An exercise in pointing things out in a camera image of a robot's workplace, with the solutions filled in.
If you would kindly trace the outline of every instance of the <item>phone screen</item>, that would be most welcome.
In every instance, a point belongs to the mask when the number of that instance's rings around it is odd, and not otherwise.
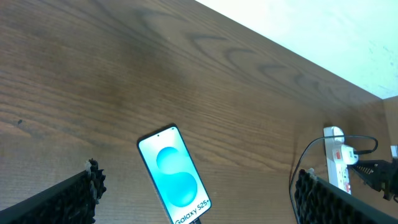
[[[172,223],[191,223],[210,209],[210,198],[175,124],[141,137],[137,146]]]

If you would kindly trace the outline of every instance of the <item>smartphone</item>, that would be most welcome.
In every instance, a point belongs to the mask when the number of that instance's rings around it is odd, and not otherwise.
[[[211,208],[177,125],[146,134],[137,147],[172,223],[191,223]]]

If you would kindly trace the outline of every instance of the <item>brown wooden tabletop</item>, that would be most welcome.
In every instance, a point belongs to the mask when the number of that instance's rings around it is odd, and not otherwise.
[[[293,223],[289,178],[325,125],[391,159],[379,98],[193,0],[0,2],[0,210],[93,157],[98,223],[167,223],[136,140],[171,122],[213,201],[204,224]],[[322,144],[303,167],[327,178]]]

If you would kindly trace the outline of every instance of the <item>white power strip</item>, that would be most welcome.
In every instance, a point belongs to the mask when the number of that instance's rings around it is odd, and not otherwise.
[[[343,131],[336,127],[323,128],[323,135],[341,136]],[[344,138],[325,139],[326,163],[328,164],[329,183],[351,194],[351,186],[349,184],[348,169],[346,164],[336,164],[333,160],[333,148],[344,144]]]

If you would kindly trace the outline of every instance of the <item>phone bezel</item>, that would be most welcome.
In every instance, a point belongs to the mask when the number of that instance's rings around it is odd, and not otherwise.
[[[192,156],[191,156],[191,154],[189,153],[188,147],[187,147],[187,145],[185,144],[185,141],[184,141],[184,138],[183,138],[182,135],[181,135],[180,129],[177,127],[177,125],[176,125],[175,123],[168,124],[168,125],[163,126],[163,127],[159,128],[159,129],[157,129],[157,130],[155,130],[155,131],[153,131],[153,132],[151,132],[151,133],[148,133],[148,134],[145,134],[145,135],[139,137],[138,140],[137,140],[137,149],[138,149],[138,152],[139,152],[139,154],[140,154],[140,156],[141,156],[142,161],[144,161],[145,167],[146,167],[146,169],[147,169],[147,171],[148,171],[148,173],[149,173],[149,175],[150,175],[150,179],[152,180],[152,183],[153,183],[153,185],[155,186],[155,189],[156,189],[156,192],[157,192],[157,196],[158,196],[158,198],[160,198],[160,201],[162,202],[162,205],[163,205],[163,207],[164,207],[165,210],[166,210],[166,213],[167,213],[167,216],[169,217],[170,222],[173,223],[172,217],[170,216],[170,212],[169,212],[168,208],[165,206],[164,200],[163,200],[163,198],[162,198],[162,196],[161,196],[161,194],[160,194],[160,192],[159,192],[159,189],[158,189],[157,186],[156,186],[154,177],[152,176],[152,172],[149,170],[148,165],[147,165],[147,162],[145,161],[144,156],[142,155],[142,152],[141,152],[141,150],[140,150],[140,148],[139,148],[139,143],[140,143],[141,141],[143,141],[143,140],[145,140],[145,139],[147,139],[147,138],[149,138],[149,137],[152,137],[152,136],[154,136],[154,135],[156,135],[156,134],[159,134],[159,133],[161,133],[162,131],[165,131],[165,130],[167,130],[167,129],[169,129],[169,128],[176,128],[176,129],[177,129],[179,135],[181,136],[182,142],[183,142],[185,148],[187,149],[187,152],[188,152],[189,158],[190,158],[191,161],[192,161],[193,167],[195,168],[195,171],[196,171],[196,173],[197,173],[198,176],[199,176],[200,182],[202,182],[203,188],[205,189],[205,192],[206,192],[206,194],[207,194],[207,197],[209,198],[210,206],[209,206],[209,208],[208,208],[207,210],[205,210],[205,212],[203,212],[200,216],[202,216],[203,214],[205,214],[208,210],[210,210],[210,209],[212,208],[213,202],[212,202],[211,199],[210,199],[210,196],[209,196],[209,193],[207,192],[207,189],[206,189],[206,187],[205,187],[205,184],[203,183],[203,181],[202,181],[202,179],[201,179],[201,177],[200,177],[200,174],[199,174],[199,172],[198,172],[198,169],[197,169],[197,167],[196,167],[196,165],[195,165],[195,163],[194,163],[194,161],[193,161],[193,159],[192,159]]]

